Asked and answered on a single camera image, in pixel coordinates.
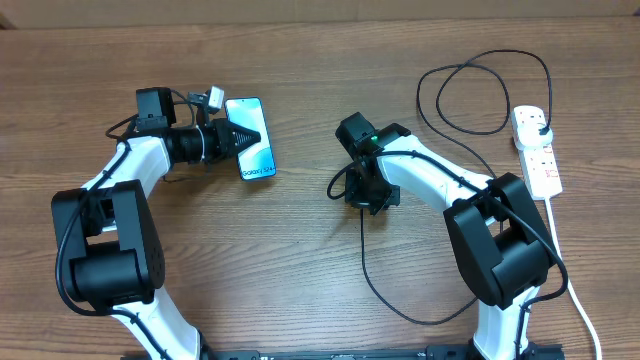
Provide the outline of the blue Samsung Galaxy smartphone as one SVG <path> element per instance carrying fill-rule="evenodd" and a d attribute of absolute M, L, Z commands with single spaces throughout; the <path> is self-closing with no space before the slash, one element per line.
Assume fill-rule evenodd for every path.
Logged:
<path fill-rule="evenodd" d="M 227 119 L 233 124 L 241 178 L 252 181 L 274 176 L 276 164 L 261 100 L 227 99 L 225 106 Z"/>

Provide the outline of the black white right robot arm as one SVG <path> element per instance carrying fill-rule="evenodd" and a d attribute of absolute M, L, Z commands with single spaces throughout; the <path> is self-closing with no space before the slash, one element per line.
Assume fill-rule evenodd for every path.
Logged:
<path fill-rule="evenodd" d="M 397 123 L 375 128 L 356 112 L 336 138 L 352 161 L 340 198 L 377 214 L 407 190 L 444 216 L 458 271 L 474 294 L 477 328 L 466 344 L 429 345 L 428 359 L 562 359 L 559 345 L 526 336 L 531 307 L 564 294 L 569 277 L 523 180 L 467 171 Z"/>

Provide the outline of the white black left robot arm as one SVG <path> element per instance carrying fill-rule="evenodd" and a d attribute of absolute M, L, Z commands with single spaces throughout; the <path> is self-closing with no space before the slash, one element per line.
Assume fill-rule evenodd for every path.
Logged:
<path fill-rule="evenodd" d="M 63 303 L 87 317 L 113 317 L 150 359 L 212 359 L 204 335 L 185 320 L 165 283 L 165 258 L 149 205 L 154 186 L 178 163 L 235 158 L 242 180 L 275 173 L 262 103 L 223 90 L 182 95 L 136 92 L 138 110 L 113 128 L 116 152 L 82 187 L 51 201 L 55 281 Z"/>

